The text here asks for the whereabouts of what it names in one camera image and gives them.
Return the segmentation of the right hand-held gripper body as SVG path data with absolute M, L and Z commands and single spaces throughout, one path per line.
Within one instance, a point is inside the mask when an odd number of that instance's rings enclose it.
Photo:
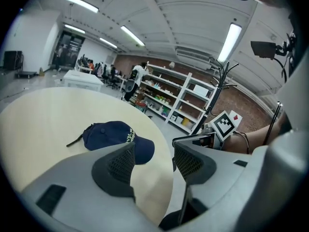
M 236 130 L 234 120 L 226 111 L 221 112 L 213 120 L 203 124 L 201 132 L 197 134 L 193 144 L 222 150 L 224 141 Z

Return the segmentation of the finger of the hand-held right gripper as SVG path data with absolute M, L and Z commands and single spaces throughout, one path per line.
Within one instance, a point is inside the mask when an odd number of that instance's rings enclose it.
M 172 146 L 175 146 L 178 142 L 189 142 L 197 146 L 211 146 L 213 144 L 214 136 L 215 132 L 177 137 L 172 140 Z

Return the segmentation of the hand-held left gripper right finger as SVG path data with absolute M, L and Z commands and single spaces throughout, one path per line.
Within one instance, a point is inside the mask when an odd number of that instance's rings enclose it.
M 230 190 L 250 156 L 176 142 L 174 160 L 185 181 L 179 226 L 235 226 L 241 209 Z

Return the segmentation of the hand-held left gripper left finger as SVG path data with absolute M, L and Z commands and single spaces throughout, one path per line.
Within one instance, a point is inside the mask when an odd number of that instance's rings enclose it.
M 130 184 L 135 144 L 123 143 L 68 157 L 22 191 L 54 230 L 156 232 L 136 206 Z

